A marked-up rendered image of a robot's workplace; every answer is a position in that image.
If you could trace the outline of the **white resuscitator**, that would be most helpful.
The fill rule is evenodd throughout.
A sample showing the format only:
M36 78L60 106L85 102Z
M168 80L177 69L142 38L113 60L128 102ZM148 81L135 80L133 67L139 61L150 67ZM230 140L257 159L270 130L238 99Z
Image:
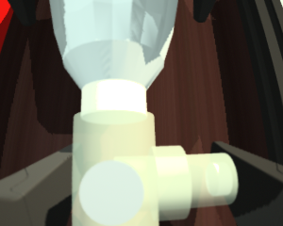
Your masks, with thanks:
M233 203L238 176L228 154L156 146L146 91L163 69L178 0L49 1L64 68L82 91L72 226L159 226L191 208Z

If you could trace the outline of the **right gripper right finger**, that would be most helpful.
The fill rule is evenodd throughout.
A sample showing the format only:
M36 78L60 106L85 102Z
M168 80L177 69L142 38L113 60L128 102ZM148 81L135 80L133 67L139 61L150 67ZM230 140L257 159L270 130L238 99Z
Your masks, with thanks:
M238 226L283 226L283 166L222 141L210 153L226 153L238 176L238 193L228 205Z

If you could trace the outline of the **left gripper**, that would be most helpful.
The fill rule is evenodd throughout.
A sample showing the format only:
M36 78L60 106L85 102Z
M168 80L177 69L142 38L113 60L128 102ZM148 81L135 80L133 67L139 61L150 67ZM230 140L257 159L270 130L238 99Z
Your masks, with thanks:
M23 26L36 23L35 0L7 0ZM204 23L216 0L193 0L193 19Z

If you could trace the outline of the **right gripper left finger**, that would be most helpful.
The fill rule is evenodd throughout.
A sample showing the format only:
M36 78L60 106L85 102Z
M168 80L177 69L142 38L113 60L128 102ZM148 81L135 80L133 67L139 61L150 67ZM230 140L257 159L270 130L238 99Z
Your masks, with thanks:
M0 180L0 226L66 226L73 144Z

